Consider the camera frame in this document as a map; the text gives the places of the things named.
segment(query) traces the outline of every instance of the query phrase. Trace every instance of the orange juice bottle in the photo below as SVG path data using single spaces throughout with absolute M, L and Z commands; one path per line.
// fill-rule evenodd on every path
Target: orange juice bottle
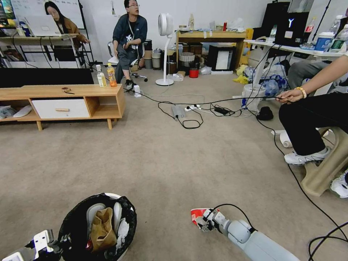
M 110 81 L 110 86 L 111 87 L 117 87 L 117 82 L 116 82 L 116 78 L 115 78 L 115 69 L 111 66 L 111 63 L 108 63 L 108 77 L 109 77 L 109 81 Z

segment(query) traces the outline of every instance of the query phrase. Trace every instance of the standing fan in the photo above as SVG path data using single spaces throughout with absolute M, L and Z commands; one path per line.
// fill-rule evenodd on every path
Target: standing fan
M 156 84 L 161 86 L 169 86 L 174 83 L 173 80 L 167 79 L 167 49 L 170 40 L 173 38 L 174 25 L 173 17 L 168 13 L 162 13 L 158 17 L 158 30 L 161 36 L 167 36 L 168 40 L 164 49 L 164 68 L 163 68 L 163 79 L 156 81 Z

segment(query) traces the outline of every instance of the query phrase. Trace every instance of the beige carpet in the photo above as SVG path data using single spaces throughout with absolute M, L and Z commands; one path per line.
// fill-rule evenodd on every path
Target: beige carpet
M 168 88 L 154 84 L 159 71 L 141 73 L 149 77 L 147 83 L 138 80 L 148 94 L 205 96 L 153 97 L 177 103 L 228 99 L 242 90 L 232 75 L 186 77 Z M 269 130 L 254 117 L 204 113 L 199 129 L 186 130 L 157 103 L 126 97 L 124 118 L 113 130 L 106 121 L 44 123 L 42 132 L 34 123 L 1 124 L 0 259 L 44 229 L 57 235 L 65 215 L 100 192 L 125 195 L 136 207 L 138 227 L 125 261 L 248 260 L 223 235 L 202 233 L 191 222 L 192 208 L 222 203 L 237 204 L 256 229 L 300 260 L 308 259 L 310 239 L 334 227 L 301 193 Z M 264 104 L 277 115 L 276 102 Z M 220 105 L 237 109 L 240 101 Z M 170 112 L 168 105 L 163 109 Z M 265 124 L 281 128 L 277 119 Z M 303 168 L 293 169 L 302 179 Z M 330 192 L 313 200 L 339 224 L 348 219 L 347 200 Z M 230 207 L 221 210 L 230 219 L 243 218 Z M 346 260 L 347 255 L 344 243 L 330 241 L 315 260 Z

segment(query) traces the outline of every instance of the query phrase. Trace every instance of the gray bucket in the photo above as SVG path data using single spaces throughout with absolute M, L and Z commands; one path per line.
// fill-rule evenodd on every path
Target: gray bucket
M 152 69 L 152 58 L 151 59 L 145 59 L 145 68 L 146 69 Z

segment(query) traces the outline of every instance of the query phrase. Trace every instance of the black garbage bag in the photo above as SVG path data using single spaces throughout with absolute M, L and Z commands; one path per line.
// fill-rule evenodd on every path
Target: black garbage bag
M 122 206 L 121 219 L 125 218 L 126 222 L 129 224 L 129 231 L 125 238 L 125 242 L 118 250 L 116 250 L 116 246 L 113 246 L 108 250 L 99 253 L 91 253 L 86 250 L 86 245 L 89 240 L 87 235 L 87 210 L 92 205 L 98 203 L 102 203 L 106 207 L 113 209 L 116 202 L 120 203 Z M 91 196 L 74 207 L 63 221 L 59 231 L 58 240 L 60 241 L 63 236 L 70 234 L 71 249 L 65 250 L 62 257 L 65 261 L 116 261 L 125 253 L 132 243 L 136 227 L 137 214 L 135 212 L 135 207 L 125 196 L 122 196 L 119 199 L 112 198 L 104 193 Z

